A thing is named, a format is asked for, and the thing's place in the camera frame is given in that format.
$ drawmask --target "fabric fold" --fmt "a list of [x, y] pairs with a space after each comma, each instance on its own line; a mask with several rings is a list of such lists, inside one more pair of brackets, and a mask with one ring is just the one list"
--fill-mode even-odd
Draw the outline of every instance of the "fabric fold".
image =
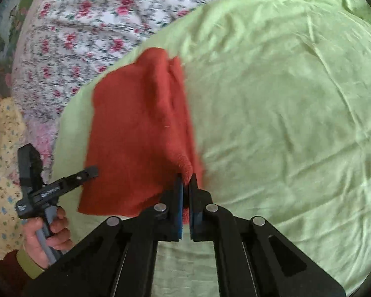
[[99, 177], [84, 185], [79, 212], [135, 216], [177, 173], [201, 180], [183, 80], [179, 58], [150, 48], [97, 84], [85, 166], [96, 165]]

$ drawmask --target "gray handle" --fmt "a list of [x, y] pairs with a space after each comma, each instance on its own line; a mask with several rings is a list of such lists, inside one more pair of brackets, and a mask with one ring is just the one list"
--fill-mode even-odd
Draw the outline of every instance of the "gray handle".
[[46, 238], [49, 238], [52, 236], [52, 232], [49, 229], [49, 225], [54, 221], [54, 219], [57, 216], [57, 207], [56, 206], [50, 206], [44, 210], [45, 214], [45, 220], [44, 225], [42, 229], [39, 229], [36, 231], [37, 239], [43, 249], [43, 251], [46, 253], [46, 256], [48, 258], [48, 264], [51, 266], [55, 262], [57, 262], [60, 257], [62, 257], [66, 251], [58, 251], [55, 250], [52, 247], [49, 247], [46, 243]]

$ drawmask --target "metal pin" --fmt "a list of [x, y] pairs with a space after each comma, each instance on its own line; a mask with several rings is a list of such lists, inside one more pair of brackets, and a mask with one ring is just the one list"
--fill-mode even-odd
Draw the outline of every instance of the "metal pin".
[[165, 203], [157, 203], [154, 206], [154, 210], [157, 212], [163, 212], [166, 210], [166, 204]]
[[208, 210], [209, 212], [217, 212], [218, 210], [218, 205], [214, 204], [214, 203], [210, 203], [206, 206], [206, 210]]
[[119, 224], [119, 218], [117, 217], [110, 217], [106, 221], [108, 226], [116, 226]]
[[254, 217], [253, 218], [253, 223], [256, 226], [263, 226], [265, 224], [265, 219], [263, 217]]

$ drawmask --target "fingers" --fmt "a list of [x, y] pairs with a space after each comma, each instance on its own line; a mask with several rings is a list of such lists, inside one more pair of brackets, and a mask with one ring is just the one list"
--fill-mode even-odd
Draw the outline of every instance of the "fingers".
[[32, 247], [39, 247], [40, 243], [38, 242], [36, 231], [43, 227], [43, 219], [38, 218], [30, 218], [28, 221], [23, 225], [23, 235], [25, 237], [26, 242]]
[[66, 228], [58, 232], [56, 235], [47, 238], [46, 243], [50, 247], [54, 248], [55, 246], [63, 244], [68, 240], [70, 240], [70, 230]]
[[62, 219], [55, 219], [51, 224], [50, 224], [50, 229], [52, 233], [58, 233], [62, 231], [63, 229], [67, 228], [69, 225], [69, 221], [66, 217], [63, 217]]
[[53, 246], [54, 249], [60, 250], [60, 251], [70, 250], [70, 249], [72, 249], [72, 247], [73, 247], [73, 242], [71, 240], [67, 240], [62, 244], [58, 244], [56, 246]]
[[56, 216], [59, 219], [63, 219], [66, 216], [66, 211], [64, 211], [64, 208], [58, 207], [58, 209], [56, 210]]

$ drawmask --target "wrinkled fabric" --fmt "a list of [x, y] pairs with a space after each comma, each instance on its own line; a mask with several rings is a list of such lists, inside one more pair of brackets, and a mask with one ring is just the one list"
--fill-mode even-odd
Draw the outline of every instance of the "wrinkled fabric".
[[21, 220], [15, 202], [22, 198], [21, 187], [14, 176], [18, 166], [18, 148], [25, 143], [26, 126], [12, 98], [0, 102], [0, 260], [23, 244]]
[[[218, 0], [110, 70], [149, 47], [182, 60], [204, 188], [213, 201], [238, 217], [265, 217], [353, 292], [371, 270], [366, 1]], [[98, 81], [81, 88], [64, 111], [55, 179], [83, 167]], [[105, 218], [77, 213], [80, 191], [60, 200], [75, 242]], [[212, 244], [191, 242], [187, 227], [180, 242], [160, 243], [152, 295], [218, 296]]]
[[80, 213], [134, 217], [158, 203], [177, 174], [186, 185], [193, 173], [202, 179], [178, 57], [147, 49], [97, 84], [93, 104], [85, 166], [99, 176], [84, 184]]
[[[81, 86], [153, 33], [210, 1], [41, 0], [17, 46], [12, 72], [12, 95], [26, 124], [35, 127], [28, 141], [51, 156], [56, 139], [51, 127]], [[51, 165], [52, 158], [44, 161], [45, 175]]]

